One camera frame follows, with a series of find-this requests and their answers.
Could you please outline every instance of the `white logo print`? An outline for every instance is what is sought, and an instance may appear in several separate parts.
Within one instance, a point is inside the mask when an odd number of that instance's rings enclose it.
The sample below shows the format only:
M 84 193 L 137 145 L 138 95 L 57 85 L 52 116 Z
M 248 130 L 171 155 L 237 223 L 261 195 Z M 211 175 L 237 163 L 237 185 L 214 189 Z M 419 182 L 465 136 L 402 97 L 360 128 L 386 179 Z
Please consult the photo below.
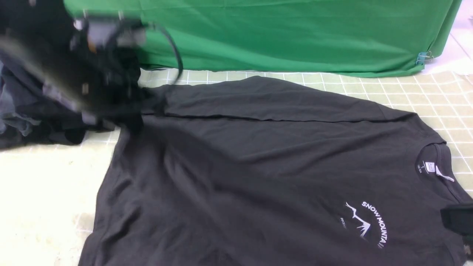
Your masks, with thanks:
M 348 202 L 345 202 L 345 206 L 349 207 L 353 211 L 353 217 L 352 218 L 361 222 L 361 225 L 358 226 L 357 229 L 360 229 L 360 232 L 361 232 L 360 236 L 364 239 L 366 233 L 368 232 L 368 230 L 372 228 L 372 224 L 365 221 L 365 220 L 363 220 L 358 215 L 356 215 L 357 209 L 351 207 L 348 204 Z M 374 215 L 373 218 L 376 219 L 376 221 L 379 225 L 379 241 L 378 241 L 377 245 L 378 245 L 379 248 L 384 248 L 386 243 L 387 243 L 387 229 L 386 229 L 386 224 L 383 220 L 383 217 L 381 217 L 378 210 L 373 205 L 371 205 L 371 204 L 364 201 L 361 204 L 361 206 L 367 208 L 368 210 L 370 210 L 373 213 L 373 215 Z M 347 228 L 345 220 L 343 218 L 341 220 L 342 220 L 343 227 Z
M 361 231 L 361 235 L 360 235 L 360 236 L 363 237 L 363 238 L 365 238 L 365 234 L 366 234 L 366 232 L 368 232 L 368 229 L 370 228 L 371 224 L 368 223 L 368 222 L 366 222 L 366 221 L 364 221 L 364 220 L 361 219 L 360 217 L 358 217 L 358 216 L 356 215 L 356 209 L 353 208 L 353 207 L 351 207 L 348 203 L 345 203 L 345 206 L 349 207 L 349 208 L 353 211 L 353 217 L 352 217 L 352 218 L 353 218 L 353 219 L 357 219 L 358 221 L 360 221 L 360 222 L 362 223 L 362 225 L 361 225 L 361 226 L 358 226 L 357 228 L 359 228 L 360 231 Z

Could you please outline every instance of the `green fabric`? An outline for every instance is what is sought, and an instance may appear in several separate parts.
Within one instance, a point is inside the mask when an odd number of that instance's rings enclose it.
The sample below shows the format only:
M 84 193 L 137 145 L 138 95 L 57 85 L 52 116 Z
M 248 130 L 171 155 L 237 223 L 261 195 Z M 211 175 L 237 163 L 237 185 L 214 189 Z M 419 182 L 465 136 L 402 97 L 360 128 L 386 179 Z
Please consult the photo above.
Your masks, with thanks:
M 189 70 L 411 75 L 439 56 L 461 0 L 65 0 L 72 13 L 123 11 L 168 29 Z M 143 64 L 176 67 L 158 32 Z

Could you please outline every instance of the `black t-shirt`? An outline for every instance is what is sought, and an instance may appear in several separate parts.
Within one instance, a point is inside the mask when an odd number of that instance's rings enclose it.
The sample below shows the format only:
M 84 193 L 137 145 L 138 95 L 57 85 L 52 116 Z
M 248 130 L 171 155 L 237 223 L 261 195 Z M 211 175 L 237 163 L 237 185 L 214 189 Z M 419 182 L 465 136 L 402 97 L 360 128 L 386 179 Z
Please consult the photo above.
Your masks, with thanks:
M 472 199 L 417 114 L 262 77 L 158 90 L 79 265 L 463 265 L 439 211 Z

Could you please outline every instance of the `grid pattern mat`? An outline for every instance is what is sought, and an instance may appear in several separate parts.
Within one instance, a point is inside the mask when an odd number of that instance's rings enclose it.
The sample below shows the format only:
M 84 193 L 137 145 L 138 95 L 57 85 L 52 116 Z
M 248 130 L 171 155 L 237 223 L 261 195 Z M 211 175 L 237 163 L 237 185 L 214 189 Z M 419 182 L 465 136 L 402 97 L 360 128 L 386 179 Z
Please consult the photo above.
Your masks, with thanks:
M 143 71 L 140 82 L 158 87 L 175 75 L 176 70 Z M 325 73 L 185 71 L 179 84 L 212 84 L 254 75 L 418 113 L 448 141 L 455 176 L 473 195 L 473 76 L 444 72 L 359 79 Z M 91 133 L 78 147 L 29 146 L 0 153 L 0 266 L 77 265 L 118 136 L 119 131 Z

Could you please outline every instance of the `neckline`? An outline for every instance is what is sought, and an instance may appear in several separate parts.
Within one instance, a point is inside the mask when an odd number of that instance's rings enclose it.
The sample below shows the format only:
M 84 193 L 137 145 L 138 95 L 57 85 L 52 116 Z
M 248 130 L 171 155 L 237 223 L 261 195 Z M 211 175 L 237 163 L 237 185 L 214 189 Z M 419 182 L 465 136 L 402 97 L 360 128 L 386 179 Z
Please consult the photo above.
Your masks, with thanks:
M 429 196 L 434 196 L 436 198 L 439 197 L 438 194 L 435 192 L 427 189 L 422 180 L 420 179 L 418 173 L 415 170 L 415 164 L 417 159 L 420 155 L 422 149 L 426 146 L 436 144 L 440 145 L 441 154 L 438 154 L 438 158 L 442 161 L 442 173 L 447 176 L 452 177 L 455 181 L 447 181 L 442 182 L 443 185 L 447 186 L 448 190 L 450 190 L 452 194 L 452 202 L 456 204 L 462 203 L 470 203 L 473 202 L 473 199 L 468 195 L 468 193 L 461 187 L 456 179 L 453 169 L 452 169 L 452 157 L 451 152 L 448 146 L 446 146 L 447 142 L 443 140 L 438 134 L 435 135 L 424 135 L 422 136 L 422 140 L 417 142 L 417 144 L 412 145 L 410 144 L 406 150 L 405 160 L 404 160 L 404 174 L 407 176 L 409 180 L 412 181 L 412 185 L 414 189 L 418 192 L 418 196 L 424 200 L 424 203 L 429 204 L 432 200 L 429 199 Z

